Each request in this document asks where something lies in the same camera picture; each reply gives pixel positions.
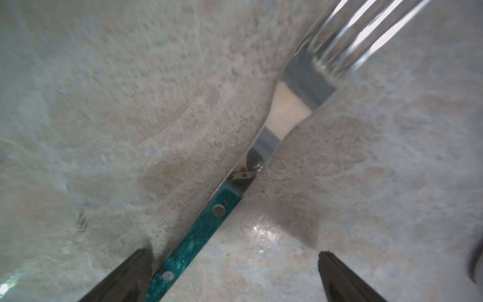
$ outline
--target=fork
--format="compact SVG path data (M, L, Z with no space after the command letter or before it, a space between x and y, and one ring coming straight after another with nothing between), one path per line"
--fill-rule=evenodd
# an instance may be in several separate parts
M158 302L242 199L284 137L317 110L430 0L331 3L290 56L265 124L153 275L146 302Z

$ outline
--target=knife handle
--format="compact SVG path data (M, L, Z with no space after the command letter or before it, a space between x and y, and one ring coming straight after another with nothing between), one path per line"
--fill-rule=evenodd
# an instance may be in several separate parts
M145 302L161 300L241 199L242 193L233 185L221 184L151 278Z

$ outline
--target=fork tine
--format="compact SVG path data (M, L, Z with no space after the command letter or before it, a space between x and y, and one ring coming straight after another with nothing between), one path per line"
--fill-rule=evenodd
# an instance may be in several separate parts
M361 28L379 15L389 2L390 0L367 0L323 52L321 60L330 65L349 46Z
M393 0L373 21L361 30L352 43L334 60L329 70L342 75L357 69L373 52L384 45L430 0Z
M307 51L320 52L329 45L362 2L363 0L340 0L337 6L332 6L312 38Z

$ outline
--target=green marbled handle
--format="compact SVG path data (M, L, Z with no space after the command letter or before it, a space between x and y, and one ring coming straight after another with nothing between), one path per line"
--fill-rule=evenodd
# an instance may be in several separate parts
M151 278L146 302L161 300L241 199L242 193L234 186L227 182L220 186L195 222L186 231L182 240ZM213 214L213 208L216 205L222 205L225 209L225 213L221 217L216 217ZM166 281L165 279L171 278L163 278L165 272L172 273L167 273L169 277L172 277L172 280Z

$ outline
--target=knife rivet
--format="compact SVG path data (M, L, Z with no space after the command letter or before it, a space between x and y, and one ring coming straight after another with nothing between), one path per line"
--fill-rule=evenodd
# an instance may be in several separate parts
M217 204L216 206L213 207L212 209L212 214L213 216L215 216L216 218L221 218L223 216L225 216L225 213L227 211L225 210L225 207L220 205L220 204Z
M174 279L174 274L172 271L165 271L161 277L164 281L169 282Z

